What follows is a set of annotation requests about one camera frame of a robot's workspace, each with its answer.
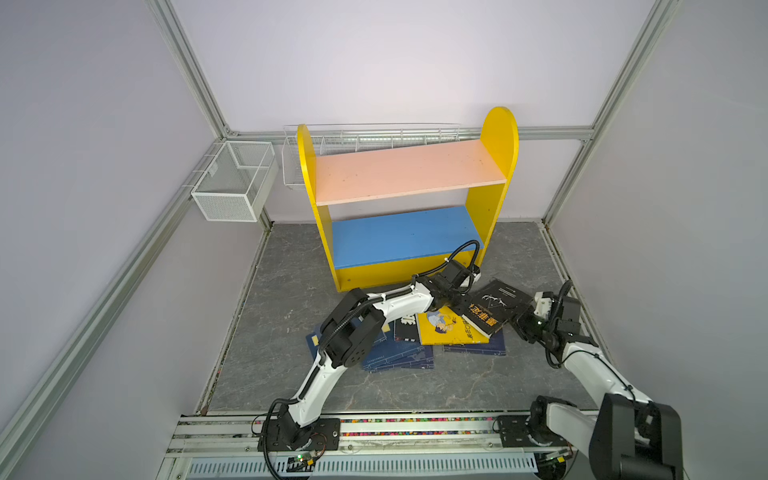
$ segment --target cartoon illustration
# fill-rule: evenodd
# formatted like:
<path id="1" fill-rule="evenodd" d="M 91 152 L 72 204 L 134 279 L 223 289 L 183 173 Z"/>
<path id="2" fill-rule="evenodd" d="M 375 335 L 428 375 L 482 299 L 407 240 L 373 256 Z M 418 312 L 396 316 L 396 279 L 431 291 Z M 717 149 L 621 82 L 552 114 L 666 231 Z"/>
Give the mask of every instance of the cartoon illustration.
<path id="1" fill-rule="evenodd" d="M 435 327 L 437 333 L 448 333 L 453 330 L 453 326 L 456 324 L 454 319 L 446 321 L 445 315 L 440 312 L 427 312 L 427 320 Z"/>

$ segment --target white mesh basket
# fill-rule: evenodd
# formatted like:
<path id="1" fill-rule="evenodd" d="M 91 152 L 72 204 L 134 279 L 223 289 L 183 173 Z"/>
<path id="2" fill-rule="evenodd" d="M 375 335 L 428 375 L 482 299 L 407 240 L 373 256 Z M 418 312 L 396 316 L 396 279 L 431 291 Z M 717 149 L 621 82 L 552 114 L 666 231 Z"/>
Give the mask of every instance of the white mesh basket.
<path id="1" fill-rule="evenodd" d="M 270 142 L 226 141 L 192 189 L 208 220 L 257 222 L 277 176 Z"/>
<path id="2" fill-rule="evenodd" d="M 307 125 L 318 157 L 351 154 L 358 151 L 386 148 L 415 147 L 458 140 L 457 124 L 356 124 Z M 283 127 L 283 182 L 294 190 L 305 190 L 301 173 L 299 146 L 296 142 L 298 125 Z"/>

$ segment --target yellow side panel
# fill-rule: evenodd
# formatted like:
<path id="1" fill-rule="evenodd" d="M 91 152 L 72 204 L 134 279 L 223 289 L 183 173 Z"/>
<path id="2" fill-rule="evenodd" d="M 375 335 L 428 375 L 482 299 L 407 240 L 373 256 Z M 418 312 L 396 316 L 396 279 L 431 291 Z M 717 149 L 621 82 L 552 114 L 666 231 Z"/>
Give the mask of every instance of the yellow side panel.
<path id="1" fill-rule="evenodd" d="M 301 160 L 301 173 L 304 176 L 306 185 L 306 194 L 310 197 L 312 212 L 315 214 L 317 229 L 320 231 L 320 239 L 323 241 L 323 248 L 326 251 L 328 265 L 331 268 L 333 282 L 336 289 L 339 289 L 339 280 L 336 276 L 336 268 L 333 266 L 333 226 L 331 224 L 331 214 L 328 207 L 318 207 L 315 202 L 315 172 L 317 169 L 317 156 L 315 147 L 312 145 L 310 130 L 306 125 L 299 125 L 298 135 L 296 136 L 299 145 L 299 159 Z"/>
<path id="2" fill-rule="evenodd" d="M 306 186 L 306 193 L 310 196 L 310 202 L 312 205 L 316 204 L 315 201 L 315 180 L 317 172 L 317 156 L 315 155 L 315 147 L 312 145 L 312 137 L 310 137 L 310 130 L 306 125 L 299 125 L 299 130 L 296 134 L 296 142 L 299 146 L 299 159 L 301 160 L 301 173 L 304 176 L 304 185 Z"/>
<path id="3" fill-rule="evenodd" d="M 480 250 L 478 258 L 483 253 L 484 250 Z M 336 271 L 336 277 L 339 279 L 336 285 L 340 292 L 346 292 L 353 288 L 370 288 L 372 286 L 409 282 L 411 276 L 435 268 L 443 263 L 447 256 L 435 255 L 433 257 L 344 268 Z M 461 252 L 455 258 L 462 264 L 469 265 L 472 251 Z"/>
<path id="4" fill-rule="evenodd" d="M 508 108 L 496 107 L 488 113 L 482 126 L 480 141 L 493 157 L 499 170 L 507 177 L 506 184 L 473 187 L 467 193 L 467 211 L 475 224 L 483 246 L 487 249 L 493 234 L 493 227 L 496 225 L 498 215 L 502 212 L 502 205 L 507 196 L 507 189 L 512 174 L 515 172 L 515 166 L 518 163 L 518 151 L 520 150 L 518 123 Z M 478 265 L 482 263 L 485 249 L 478 256 Z"/>

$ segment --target black mounting plate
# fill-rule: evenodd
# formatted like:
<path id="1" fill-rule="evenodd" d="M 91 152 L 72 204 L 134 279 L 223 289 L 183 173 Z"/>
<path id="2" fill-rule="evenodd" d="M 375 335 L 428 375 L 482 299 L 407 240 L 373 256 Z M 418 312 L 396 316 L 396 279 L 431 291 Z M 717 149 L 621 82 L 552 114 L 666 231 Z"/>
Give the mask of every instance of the black mounting plate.
<path id="1" fill-rule="evenodd" d="M 529 415 L 499 415 L 498 434 L 502 437 L 502 447 L 567 447 L 568 442 L 559 435 L 552 442 L 540 444 L 533 441 L 528 429 Z"/>
<path id="2" fill-rule="evenodd" d="M 323 449 L 323 444 L 328 440 L 328 445 L 324 445 L 326 451 L 339 449 L 339 437 L 341 436 L 341 420 L 340 419 L 318 419 L 312 426 L 312 436 L 310 436 L 311 443 L 302 450 L 317 450 Z M 325 436 L 314 435 L 315 433 L 321 433 Z M 267 439 L 269 442 L 270 452 L 293 452 L 294 450 L 287 443 L 280 439 L 280 424 L 277 421 L 272 421 L 270 427 L 267 430 Z M 264 450 L 263 446 L 264 438 L 259 438 L 259 452 Z"/>

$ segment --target blue shelf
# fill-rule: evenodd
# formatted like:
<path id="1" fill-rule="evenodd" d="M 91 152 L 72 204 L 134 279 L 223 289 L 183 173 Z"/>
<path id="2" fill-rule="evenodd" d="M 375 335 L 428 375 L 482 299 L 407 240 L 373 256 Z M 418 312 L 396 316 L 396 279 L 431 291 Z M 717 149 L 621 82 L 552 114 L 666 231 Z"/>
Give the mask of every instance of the blue shelf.
<path id="1" fill-rule="evenodd" d="M 448 255 L 468 240 L 483 246 L 466 207 L 342 220 L 333 222 L 333 266 Z"/>

